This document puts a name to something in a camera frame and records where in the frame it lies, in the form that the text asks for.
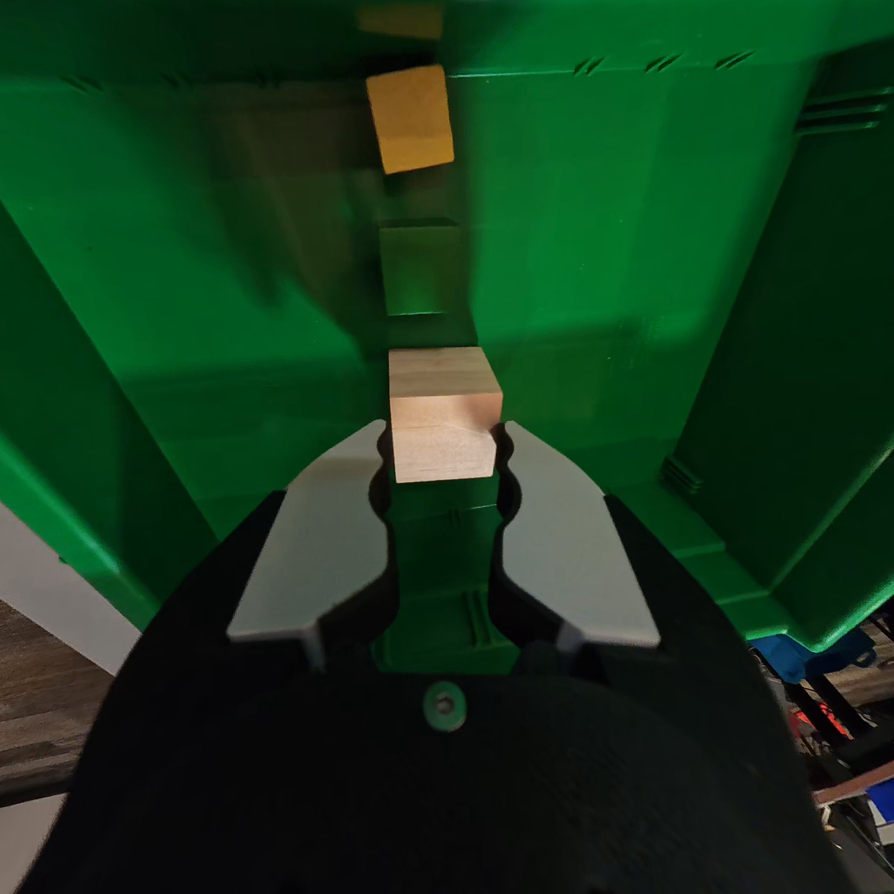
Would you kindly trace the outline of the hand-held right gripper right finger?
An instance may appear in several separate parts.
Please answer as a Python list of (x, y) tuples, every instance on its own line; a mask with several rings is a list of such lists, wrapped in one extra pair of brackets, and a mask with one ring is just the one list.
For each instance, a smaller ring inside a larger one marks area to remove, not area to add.
[(498, 632), (585, 674), (609, 654), (659, 664), (662, 635), (602, 488), (518, 422), (494, 438), (489, 618)]

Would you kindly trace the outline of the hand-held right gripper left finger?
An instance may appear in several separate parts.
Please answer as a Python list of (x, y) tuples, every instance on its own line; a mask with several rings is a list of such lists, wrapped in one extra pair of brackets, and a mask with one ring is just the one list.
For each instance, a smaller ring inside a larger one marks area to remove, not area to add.
[(295, 642), (325, 672), (396, 620), (392, 436), (375, 419), (289, 484), (227, 628), (230, 642)]

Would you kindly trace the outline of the smooth pale wooden cube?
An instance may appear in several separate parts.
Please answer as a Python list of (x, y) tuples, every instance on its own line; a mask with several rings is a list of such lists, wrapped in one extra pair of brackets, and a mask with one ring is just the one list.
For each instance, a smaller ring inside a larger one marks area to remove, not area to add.
[(494, 474), (503, 393), (482, 348), (390, 350), (388, 384), (397, 484)]

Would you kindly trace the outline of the green wooden cube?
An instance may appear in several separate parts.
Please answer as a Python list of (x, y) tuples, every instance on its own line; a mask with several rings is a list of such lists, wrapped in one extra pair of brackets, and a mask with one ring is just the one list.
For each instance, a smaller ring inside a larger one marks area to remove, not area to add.
[(465, 251), (458, 224), (446, 218), (387, 222), (378, 241), (389, 318), (460, 312)]

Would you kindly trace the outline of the green plastic bin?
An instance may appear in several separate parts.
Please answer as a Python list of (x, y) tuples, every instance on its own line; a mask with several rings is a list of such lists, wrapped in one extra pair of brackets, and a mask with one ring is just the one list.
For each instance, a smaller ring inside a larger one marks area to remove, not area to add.
[[(440, 64), (386, 175), (368, 77)], [(389, 318), (378, 230), (462, 230)], [(892, 598), (892, 2), (2, 2), (2, 506), (142, 631), (475, 345), (743, 638)]]

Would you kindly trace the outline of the blue bag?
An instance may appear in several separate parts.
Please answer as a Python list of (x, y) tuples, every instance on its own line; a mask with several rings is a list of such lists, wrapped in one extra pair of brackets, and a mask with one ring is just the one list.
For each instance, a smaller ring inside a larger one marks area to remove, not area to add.
[(849, 667), (868, 668), (877, 660), (873, 640), (860, 629), (848, 632), (819, 653), (810, 651), (784, 634), (754, 639), (750, 645), (777, 676), (789, 684), (828, 676)]

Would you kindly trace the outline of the blue white box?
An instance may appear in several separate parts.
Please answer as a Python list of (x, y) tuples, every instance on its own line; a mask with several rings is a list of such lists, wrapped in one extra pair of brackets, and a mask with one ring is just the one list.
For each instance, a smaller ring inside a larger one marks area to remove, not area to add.
[(893, 848), (893, 778), (866, 789), (881, 845)]

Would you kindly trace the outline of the yellow wooden cube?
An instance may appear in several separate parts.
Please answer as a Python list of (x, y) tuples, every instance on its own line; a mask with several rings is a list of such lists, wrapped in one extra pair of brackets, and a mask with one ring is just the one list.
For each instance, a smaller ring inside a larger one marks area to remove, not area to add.
[(386, 175), (454, 162), (448, 92), (440, 64), (368, 77), (366, 95)]

